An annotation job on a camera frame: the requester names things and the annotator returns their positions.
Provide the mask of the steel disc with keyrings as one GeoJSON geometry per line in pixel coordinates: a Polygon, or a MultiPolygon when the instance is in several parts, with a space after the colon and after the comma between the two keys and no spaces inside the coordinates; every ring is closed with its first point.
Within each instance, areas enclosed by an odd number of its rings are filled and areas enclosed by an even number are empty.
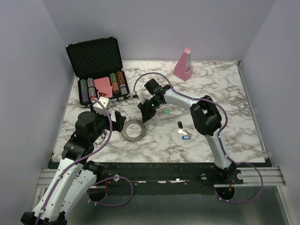
{"type": "Polygon", "coordinates": [[[130,118],[125,121],[120,138],[127,143],[138,143],[146,137],[147,132],[148,127],[141,120],[130,118]]]}

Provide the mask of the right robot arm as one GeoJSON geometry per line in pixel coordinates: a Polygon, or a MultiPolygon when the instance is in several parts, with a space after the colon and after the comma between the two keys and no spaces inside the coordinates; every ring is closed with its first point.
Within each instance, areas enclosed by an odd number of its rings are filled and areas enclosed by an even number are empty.
{"type": "Polygon", "coordinates": [[[220,135],[222,117],[211,97],[204,96],[197,100],[195,97],[175,92],[169,84],[163,87],[155,79],[149,80],[144,86],[152,97],[138,104],[143,123],[151,120],[163,104],[175,105],[186,110],[190,113],[197,132],[202,134],[209,144],[217,168],[217,181],[222,184],[230,181],[236,165],[226,154],[226,147],[220,135]]]}

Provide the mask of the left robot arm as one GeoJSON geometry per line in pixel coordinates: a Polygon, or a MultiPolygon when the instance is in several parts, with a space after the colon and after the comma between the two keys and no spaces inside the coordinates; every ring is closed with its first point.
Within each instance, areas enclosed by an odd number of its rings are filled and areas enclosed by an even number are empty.
{"type": "Polygon", "coordinates": [[[94,142],[105,130],[122,131],[125,116],[115,112],[115,121],[94,111],[78,115],[75,132],[64,146],[56,174],[35,208],[21,217],[24,225],[65,225],[71,210],[90,186],[103,182],[104,166],[89,161],[94,142]]]}

